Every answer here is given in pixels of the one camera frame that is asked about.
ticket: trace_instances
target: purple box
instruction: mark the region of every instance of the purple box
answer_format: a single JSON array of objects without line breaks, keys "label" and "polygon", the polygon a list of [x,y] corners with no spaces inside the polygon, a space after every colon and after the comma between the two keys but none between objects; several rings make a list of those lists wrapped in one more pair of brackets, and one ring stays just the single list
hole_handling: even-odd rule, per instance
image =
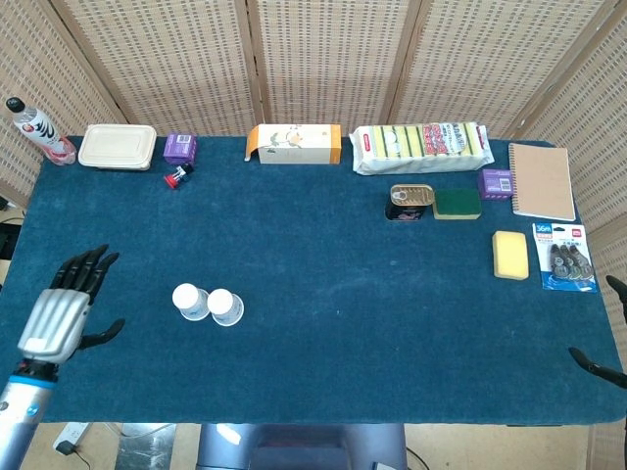
[{"label": "purple box", "polygon": [[166,141],[164,158],[171,165],[194,164],[196,159],[196,136],[172,133]]},{"label": "purple box", "polygon": [[479,171],[479,194],[483,200],[502,201],[513,195],[511,171],[508,169],[482,169]]}]

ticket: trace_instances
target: white cup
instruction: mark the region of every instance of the white cup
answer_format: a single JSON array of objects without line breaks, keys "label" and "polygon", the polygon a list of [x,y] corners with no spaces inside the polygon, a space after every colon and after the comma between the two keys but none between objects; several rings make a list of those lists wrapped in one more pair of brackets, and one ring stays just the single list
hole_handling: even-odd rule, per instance
[{"label": "white cup", "polygon": [[180,314],[190,321],[199,321],[209,315],[207,298],[209,294],[193,284],[181,284],[172,292],[172,302]]},{"label": "white cup", "polygon": [[233,326],[244,314],[244,303],[239,296],[226,289],[215,289],[207,298],[207,307],[220,326]]}]

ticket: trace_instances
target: notebook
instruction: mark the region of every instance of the notebook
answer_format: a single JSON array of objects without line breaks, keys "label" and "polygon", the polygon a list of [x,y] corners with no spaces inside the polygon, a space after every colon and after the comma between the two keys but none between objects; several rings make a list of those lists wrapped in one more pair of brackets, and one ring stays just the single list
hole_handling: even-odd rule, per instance
[{"label": "notebook", "polygon": [[568,151],[509,144],[513,213],[574,220]]}]

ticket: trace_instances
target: sponge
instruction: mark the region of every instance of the sponge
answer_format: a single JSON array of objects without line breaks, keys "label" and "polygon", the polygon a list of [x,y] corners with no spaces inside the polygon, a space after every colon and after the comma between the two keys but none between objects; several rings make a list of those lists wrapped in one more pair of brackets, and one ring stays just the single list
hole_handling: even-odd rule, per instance
[{"label": "sponge", "polygon": [[529,277],[527,241],[520,232],[497,231],[492,236],[494,275],[522,281]]},{"label": "sponge", "polygon": [[469,220],[481,215],[476,189],[441,189],[435,192],[433,216],[440,220]]}]

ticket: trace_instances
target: tin can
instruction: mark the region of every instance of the tin can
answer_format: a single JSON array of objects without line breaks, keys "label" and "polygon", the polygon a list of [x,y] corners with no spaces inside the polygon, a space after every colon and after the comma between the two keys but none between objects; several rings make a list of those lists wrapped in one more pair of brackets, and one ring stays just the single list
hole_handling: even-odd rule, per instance
[{"label": "tin can", "polygon": [[385,207],[389,220],[420,220],[435,200],[433,188],[427,184],[395,184]]}]

